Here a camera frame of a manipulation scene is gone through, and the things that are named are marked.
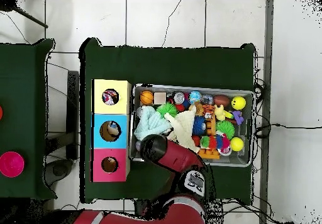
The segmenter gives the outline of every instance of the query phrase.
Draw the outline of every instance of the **green spiky ball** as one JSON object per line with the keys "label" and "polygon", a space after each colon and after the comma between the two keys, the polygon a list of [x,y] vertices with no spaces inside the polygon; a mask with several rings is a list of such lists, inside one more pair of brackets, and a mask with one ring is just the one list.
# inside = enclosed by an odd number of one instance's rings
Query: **green spiky ball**
{"label": "green spiky ball", "polygon": [[171,103],[165,103],[157,108],[157,111],[161,114],[161,117],[164,117],[166,113],[169,113],[171,116],[177,116],[177,108]]}
{"label": "green spiky ball", "polygon": [[202,145],[203,147],[209,147],[209,137],[208,136],[203,136],[200,140],[200,145]]}
{"label": "green spiky ball", "polygon": [[234,125],[231,122],[226,121],[226,120],[217,121],[216,130],[225,133],[229,140],[231,140],[235,135]]}

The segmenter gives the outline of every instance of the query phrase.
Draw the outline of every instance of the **yellow smiley ball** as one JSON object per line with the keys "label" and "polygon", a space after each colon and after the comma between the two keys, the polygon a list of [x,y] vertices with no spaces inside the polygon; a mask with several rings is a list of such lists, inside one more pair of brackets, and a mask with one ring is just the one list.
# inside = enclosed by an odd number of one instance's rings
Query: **yellow smiley ball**
{"label": "yellow smiley ball", "polygon": [[244,148],[244,142],[241,138],[234,137],[230,140],[230,148],[232,151],[240,151],[241,149]]}
{"label": "yellow smiley ball", "polygon": [[246,106],[246,100],[241,96],[235,96],[233,100],[231,100],[231,105],[233,106],[233,109],[241,110]]}

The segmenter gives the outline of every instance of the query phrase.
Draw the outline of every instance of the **purple toy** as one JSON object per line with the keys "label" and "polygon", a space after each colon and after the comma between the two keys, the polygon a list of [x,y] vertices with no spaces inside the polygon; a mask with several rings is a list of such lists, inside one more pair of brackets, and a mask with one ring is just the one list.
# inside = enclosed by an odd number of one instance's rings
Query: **purple toy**
{"label": "purple toy", "polygon": [[236,120],[237,125],[241,125],[244,121],[244,118],[241,116],[242,112],[240,112],[239,110],[236,110],[232,112],[232,114],[234,115],[234,119]]}

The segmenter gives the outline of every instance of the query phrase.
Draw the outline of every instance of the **pink box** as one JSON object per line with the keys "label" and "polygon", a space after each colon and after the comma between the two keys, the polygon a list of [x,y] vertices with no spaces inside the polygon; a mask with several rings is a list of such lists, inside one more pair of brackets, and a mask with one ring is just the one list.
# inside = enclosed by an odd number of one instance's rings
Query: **pink box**
{"label": "pink box", "polygon": [[[102,167],[102,161],[116,163],[113,172],[106,172]],[[93,182],[125,182],[130,171],[130,160],[127,149],[94,149],[94,161],[92,165]]]}

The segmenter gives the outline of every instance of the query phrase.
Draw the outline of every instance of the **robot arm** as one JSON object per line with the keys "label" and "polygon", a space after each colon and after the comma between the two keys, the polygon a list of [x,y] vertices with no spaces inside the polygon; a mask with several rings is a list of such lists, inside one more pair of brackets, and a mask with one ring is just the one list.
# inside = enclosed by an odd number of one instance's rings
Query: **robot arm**
{"label": "robot arm", "polygon": [[206,199],[214,198],[213,175],[200,156],[161,135],[141,142],[145,161],[175,173],[170,193],[159,197],[142,216],[83,211],[74,224],[206,224]]}

